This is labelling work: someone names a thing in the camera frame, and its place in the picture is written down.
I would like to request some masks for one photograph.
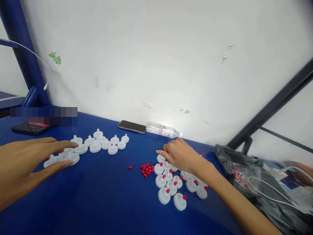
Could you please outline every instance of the left hand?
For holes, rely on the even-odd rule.
[[[72,165],[72,161],[61,161],[33,173],[36,166],[48,160],[51,154],[75,147],[78,144],[52,137],[0,146],[0,211],[30,193],[48,177]]]

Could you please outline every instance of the green stain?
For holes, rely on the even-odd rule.
[[[56,52],[51,52],[49,56],[54,60],[56,64],[61,64],[61,57]]]

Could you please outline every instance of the right hand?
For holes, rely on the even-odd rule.
[[[202,167],[213,167],[214,165],[201,157],[192,147],[182,138],[178,138],[165,144],[164,151],[158,150],[157,153],[165,157],[173,166],[197,175]]]

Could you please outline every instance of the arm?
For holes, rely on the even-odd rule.
[[[158,154],[175,167],[190,172],[212,188],[227,205],[246,234],[280,234],[281,232],[214,167],[183,139],[178,138],[164,145]]]

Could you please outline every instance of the hand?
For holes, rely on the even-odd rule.
[[[30,193],[42,181],[73,164],[57,162],[33,173],[35,167],[55,152],[75,148],[78,144],[68,140],[42,138],[18,141],[0,146],[0,211]]]
[[[164,151],[158,150],[157,153],[165,157],[173,166],[197,175],[201,167],[213,167],[214,165],[201,157],[192,147],[182,138],[173,140],[163,146]]]

